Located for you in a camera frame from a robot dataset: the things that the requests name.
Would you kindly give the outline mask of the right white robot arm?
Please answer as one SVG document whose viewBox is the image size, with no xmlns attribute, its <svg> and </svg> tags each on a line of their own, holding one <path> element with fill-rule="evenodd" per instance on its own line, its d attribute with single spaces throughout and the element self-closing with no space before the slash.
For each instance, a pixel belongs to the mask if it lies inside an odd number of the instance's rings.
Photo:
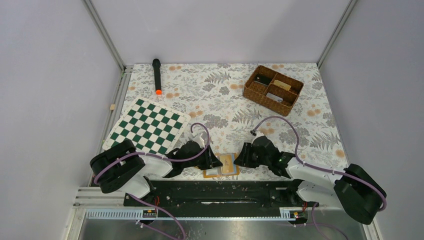
<svg viewBox="0 0 424 240">
<path fill-rule="evenodd" d="M 266 136 L 256 136 L 244 143 L 234 164 L 256 168 L 267 166 L 276 176 L 291 179 L 287 201 L 293 206 L 303 202 L 318 203 L 342 209 L 355 221 L 369 225 L 384 203 L 385 191 L 357 164 L 326 172 L 323 167 L 308 166 L 290 152 L 279 151 Z"/>
</svg>

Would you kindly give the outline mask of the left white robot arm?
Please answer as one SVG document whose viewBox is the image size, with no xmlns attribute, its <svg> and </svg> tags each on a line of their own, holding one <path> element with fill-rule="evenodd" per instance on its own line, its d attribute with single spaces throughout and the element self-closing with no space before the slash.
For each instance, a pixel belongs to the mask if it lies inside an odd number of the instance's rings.
<svg viewBox="0 0 424 240">
<path fill-rule="evenodd" d="M 89 165 L 95 175 L 94 183 L 102 193 L 126 192 L 148 206 L 155 200 L 149 174 L 172 178 L 185 168 L 209 170 L 222 167 L 223 163 L 201 140 L 189 140 L 166 154 L 140 152 L 130 140 L 124 140 L 92 158 Z"/>
</svg>

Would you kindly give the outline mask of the gold VIP card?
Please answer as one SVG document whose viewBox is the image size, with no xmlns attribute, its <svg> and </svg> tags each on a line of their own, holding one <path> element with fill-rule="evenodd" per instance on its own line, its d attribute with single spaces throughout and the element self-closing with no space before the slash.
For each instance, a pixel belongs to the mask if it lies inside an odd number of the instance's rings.
<svg viewBox="0 0 424 240">
<path fill-rule="evenodd" d="M 290 91 L 292 87 L 291 85 L 277 79 L 273 81 L 273 84 L 286 91 Z"/>
</svg>

